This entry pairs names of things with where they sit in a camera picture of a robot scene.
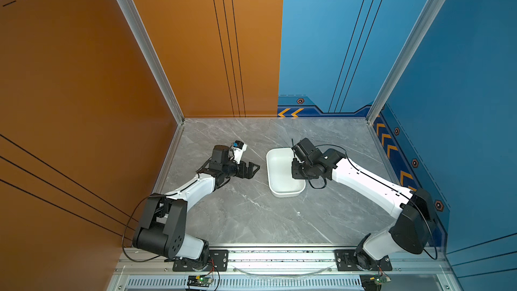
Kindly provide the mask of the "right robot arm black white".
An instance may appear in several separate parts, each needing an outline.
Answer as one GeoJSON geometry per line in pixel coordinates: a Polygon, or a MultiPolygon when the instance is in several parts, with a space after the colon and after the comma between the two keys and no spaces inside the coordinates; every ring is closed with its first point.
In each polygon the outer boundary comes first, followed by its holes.
{"type": "Polygon", "coordinates": [[[425,189],[413,191],[391,183],[355,163],[345,152],[329,148],[322,152],[304,138],[292,147],[292,176],[311,181],[322,179],[347,186],[376,203],[395,222],[376,234],[367,234],[354,250],[358,269],[369,271],[386,256],[406,251],[425,252],[436,230],[438,216],[425,189]]]}

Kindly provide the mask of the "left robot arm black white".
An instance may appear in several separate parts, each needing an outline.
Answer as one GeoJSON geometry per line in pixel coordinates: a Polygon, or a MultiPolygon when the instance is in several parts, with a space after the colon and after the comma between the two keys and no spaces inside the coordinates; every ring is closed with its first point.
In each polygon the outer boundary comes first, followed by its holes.
{"type": "Polygon", "coordinates": [[[170,261],[184,260],[196,270],[205,269],[209,265],[209,242],[186,233],[188,211],[232,177],[252,179],[260,168],[253,162],[208,159],[183,186],[144,200],[132,246],[170,261]]]}

